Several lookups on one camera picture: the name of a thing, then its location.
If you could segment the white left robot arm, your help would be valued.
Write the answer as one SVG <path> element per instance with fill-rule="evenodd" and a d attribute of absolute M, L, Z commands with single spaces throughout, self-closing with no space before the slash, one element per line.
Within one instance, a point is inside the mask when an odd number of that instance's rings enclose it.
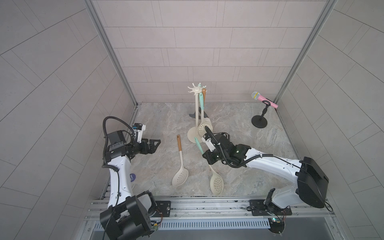
<path fill-rule="evenodd" d="M 141 140 L 139 134 L 132 134 L 129 143 L 123 131 L 105 135 L 102 167 L 110 171 L 111 193 L 107 210 L 100 214 L 100 222 L 111 240 L 136 240 L 155 231 L 150 217 L 156 212 L 157 204 L 150 191 L 134 195 L 131 160 L 137 154 L 155 153 L 161 140 Z"/>

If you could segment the cream skimmer green handle bottom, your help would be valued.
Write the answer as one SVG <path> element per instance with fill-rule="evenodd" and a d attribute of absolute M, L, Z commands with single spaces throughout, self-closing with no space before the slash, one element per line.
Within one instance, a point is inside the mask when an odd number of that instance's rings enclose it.
<path fill-rule="evenodd" d="M 211 171 L 212 171 L 212 177 L 210 180 L 210 187 L 211 191 L 215 196 L 219 196 L 224 189 L 224 182 L 222 177 L 212 168 L 211 165 L 209 165 Z"/>

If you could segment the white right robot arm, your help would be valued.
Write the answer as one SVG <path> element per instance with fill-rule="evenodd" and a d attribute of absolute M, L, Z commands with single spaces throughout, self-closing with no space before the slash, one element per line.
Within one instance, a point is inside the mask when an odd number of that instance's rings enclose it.
<path fill-rule="evenodd" d="M 331 211 L 327 203 L 329 178 L 311 158 L 302 160 L 283 159 L 273 154 L 262 153 L 247 145 L 234 145 L 225 133 L 204 134 L 201 138 L 209 148 L 202 156 L 209 165 L 221 162 L 231 168 L 249 167 L 260 169 L 289 180 L 290 186 L 269 191 L 259 204 L 261 211 L 276 214 L 295 204 L 305 203 L 311 207 Z"/>

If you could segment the cream skimmer green handle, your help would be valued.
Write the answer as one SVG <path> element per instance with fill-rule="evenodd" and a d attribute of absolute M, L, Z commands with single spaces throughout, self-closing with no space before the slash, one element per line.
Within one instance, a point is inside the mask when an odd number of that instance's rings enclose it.
<path fill-rule="evenodd" d="M 210 180 L 210 187 L 211 191 L 215 196 L 219 196 L 224 189 L 224 182 L 222 177 L 212 168 L 211 165 L 209 165 L 211 171 L 212 171 L 212 177 Z"/>
<path fill-rule="evenodd" d="M 206 127 L 210 129 L 210 131 L 213 131 L 213 126 L 210 120 L 206 120 L 205 118 L 205 112 L 204 112 L 204 102 L 205 102 L 205 95 L 206 95 L 206 89 L 203 88 L 202 92 L 200 93 L 200 107 L 201 107 L 201 123 L 198 127 L 198 134 L 200 137 L 203 137 L 204 134 L 207 132 Z"/>

